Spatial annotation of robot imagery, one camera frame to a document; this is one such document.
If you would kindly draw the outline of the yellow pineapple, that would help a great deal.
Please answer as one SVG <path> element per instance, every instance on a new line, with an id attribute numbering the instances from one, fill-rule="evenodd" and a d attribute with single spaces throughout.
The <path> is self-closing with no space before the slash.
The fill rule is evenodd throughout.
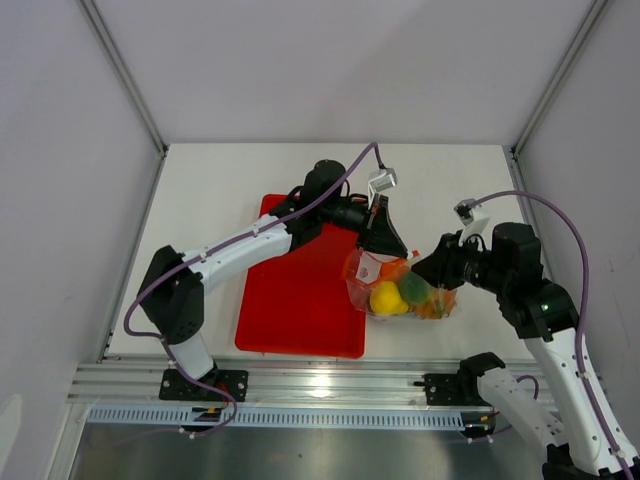
<path id="1" fill-rule="evenodd" d="M 442 288 L 432 289 L 426 300 L 412 308 L 413 313 L 426 320 L 449 317 L 457 306 L 457 291 Z"/>

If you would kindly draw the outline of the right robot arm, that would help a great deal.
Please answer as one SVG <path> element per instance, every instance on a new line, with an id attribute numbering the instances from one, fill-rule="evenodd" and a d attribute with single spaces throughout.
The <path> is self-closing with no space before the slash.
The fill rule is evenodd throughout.
<path id="1" fill-rule="evenodd" d="M 543 276 L 541 244 L 532 228 L 500 224 L 483 250 L 460 237 L 443 235 L 412 272 L 434 287 L 470 284 L 495 295 L 502 317 L 536 360 L 561 419 L 519 392 L 505 363 L 491 352 L 460 362 L 458 395 L 495 407 L 541 453 L 546 479 L 638 478 L 639 453 L 606 402 L 578 337 L 573 300 Z"/>

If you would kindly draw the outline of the orange fruit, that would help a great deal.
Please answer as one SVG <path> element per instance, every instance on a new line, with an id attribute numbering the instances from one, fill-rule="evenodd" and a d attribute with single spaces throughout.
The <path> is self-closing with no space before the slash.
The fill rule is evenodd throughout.
<path id="1" fill-rule="evenodd" d="M 377 283 L 385 281 L 396 282 L 407 271 L 407 264 L 403 259 L 382 263 L 379 270 Z"/>

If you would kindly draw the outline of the yellow pear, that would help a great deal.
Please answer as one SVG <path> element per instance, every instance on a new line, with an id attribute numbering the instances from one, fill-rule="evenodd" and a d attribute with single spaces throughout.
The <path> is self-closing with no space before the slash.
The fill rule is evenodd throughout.
<path id="1" fill-rule="evenodd" d="M 369 296 L 369 307 L 376 315 L 401 315 L 409 311 L 409 304 L 404 301 L 397 285 L 393 281 L 379 283 Z"/>

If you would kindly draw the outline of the clear zip top bag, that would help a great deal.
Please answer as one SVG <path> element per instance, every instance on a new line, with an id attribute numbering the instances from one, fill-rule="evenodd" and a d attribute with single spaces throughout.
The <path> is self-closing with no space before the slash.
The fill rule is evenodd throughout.
<path id="1" fill-rule="evenodd" d="M 450 317 L 457 310 L 457 292 L 436 288 L 414 273 L 411 268 L 420 259 L 417 250 L 406 258 L 352 251 L 344 261 L 341 278 L 353 307 L 381 320 Z"/>

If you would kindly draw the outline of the green lime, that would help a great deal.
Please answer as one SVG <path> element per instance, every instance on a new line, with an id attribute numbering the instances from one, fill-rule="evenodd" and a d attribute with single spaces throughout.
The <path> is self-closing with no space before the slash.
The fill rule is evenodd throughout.
<path id="1" fill-rule="evenodd" d="M 409 305 L 420 305 L 431 294 L 431 285 L 412 271 L 406 272 L 397 282 L 401 298 Z"/>

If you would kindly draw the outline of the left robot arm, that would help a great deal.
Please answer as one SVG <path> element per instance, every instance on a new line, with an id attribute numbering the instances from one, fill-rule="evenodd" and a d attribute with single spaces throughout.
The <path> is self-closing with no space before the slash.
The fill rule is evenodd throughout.
<path id="1" fill-rule="evenodd" d="M 342 191 L 348 172 L 335 160 L 320 160 L 302 184 L 231 238 L 187 252 L 171 246 L 156 251 L 136 304 L 184 373 L 181 385 L 192 398 L 207 399 L 217 387 L 216 364 L 201 335 L 204 299 L 232 276 L 300 249 L 327 224 L 356 233 L 357 247 L 367 252 L 407 257 L 384 194 L 397 184 L 395 171 L 380 164 L 370 175 L 364 194 Z"/>

